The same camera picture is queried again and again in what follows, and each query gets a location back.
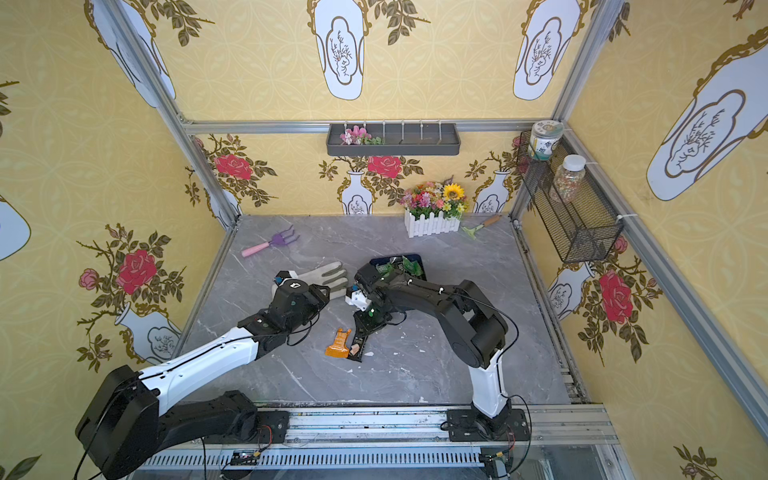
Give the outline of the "orange cookie packet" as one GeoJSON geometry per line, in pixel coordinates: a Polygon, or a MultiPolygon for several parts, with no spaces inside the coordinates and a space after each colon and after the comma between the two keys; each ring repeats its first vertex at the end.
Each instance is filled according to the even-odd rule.
{"type": "Polygon", "coordinates": [[[336,331],[333,342],[325,349],[325,355],[332,358],[346,359],[350,352],[347,340],[351,333],[351,329],[339,328],[336,331]]]}

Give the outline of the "dark blue storage box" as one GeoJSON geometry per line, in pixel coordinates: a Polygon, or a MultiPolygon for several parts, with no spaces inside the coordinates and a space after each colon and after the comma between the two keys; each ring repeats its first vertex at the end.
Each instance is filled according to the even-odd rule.
{"type": "Polygon", "coordinates": [[[369,261],[369,264],[374,266],[381,274],[387,274],[393,270],[398,270],[420,280],[427,280],[423,260],[421,256],[416,253],[373,258],[369,261]]]}

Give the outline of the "black cookie packet with picture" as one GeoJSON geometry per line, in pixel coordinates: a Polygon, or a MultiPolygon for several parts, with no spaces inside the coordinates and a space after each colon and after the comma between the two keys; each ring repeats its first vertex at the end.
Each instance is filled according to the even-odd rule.
{"type": "Polygon", "coordinates": [[[349,349],[347,359],[355,362],[361,362],[364,345],[365,342],[363,340],[356,339],[349,349]]]}

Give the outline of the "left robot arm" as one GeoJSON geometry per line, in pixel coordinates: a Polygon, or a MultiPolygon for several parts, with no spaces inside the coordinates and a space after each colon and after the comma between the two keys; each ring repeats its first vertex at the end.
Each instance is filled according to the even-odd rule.
{"type": "Polygon", "coordinates": [[[258,409],[242,392],[186,402],[222,375],[286,344],[330,301],[328,286],[286,278],[270,305],[221,337],[167,362],[135,371],[112,370],[77,424],[84,455],[106,479],[121,479],[156,453],[191,440],[223,436],[253,440],[264,428],[258,409]]]}

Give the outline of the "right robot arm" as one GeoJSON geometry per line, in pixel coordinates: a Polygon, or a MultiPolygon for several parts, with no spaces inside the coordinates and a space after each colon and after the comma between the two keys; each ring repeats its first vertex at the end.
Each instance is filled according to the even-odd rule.
{"type": "Polygon", "coordinates": [[[474,282],[435,284],[410,273],[405,261],[367,264],[347,288],[345,301],[356,308],[350,360],[362,359],[368,337],[393,326],[395,313],[420,312],[437,320],[452,351],[469,368],[474,409],[488,420],[507,410],[500,359],[508,322],[474,282]]]}

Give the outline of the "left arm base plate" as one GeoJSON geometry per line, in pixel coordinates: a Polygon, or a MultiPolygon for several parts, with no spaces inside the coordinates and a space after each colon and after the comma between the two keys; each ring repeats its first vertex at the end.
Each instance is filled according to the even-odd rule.
{"type": "Polygon", "coordinates": [[[262,447],[282,444],[289,427],[290,413],[283,410],[249,412],[244,415],[235,432],[244,442],[256,443],[262,447]]]}

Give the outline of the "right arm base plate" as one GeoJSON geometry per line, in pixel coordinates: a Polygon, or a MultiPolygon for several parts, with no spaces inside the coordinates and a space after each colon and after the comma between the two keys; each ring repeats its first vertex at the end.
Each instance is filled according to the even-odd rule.
{"type": "Polygon", "coordinates": [[[447,432],[452,442],[525,442],[531,439],[526,412],[510,407],[505,407],[495,417],[488,417],[474,407],[449,410],[440,430],[447,432]]]}

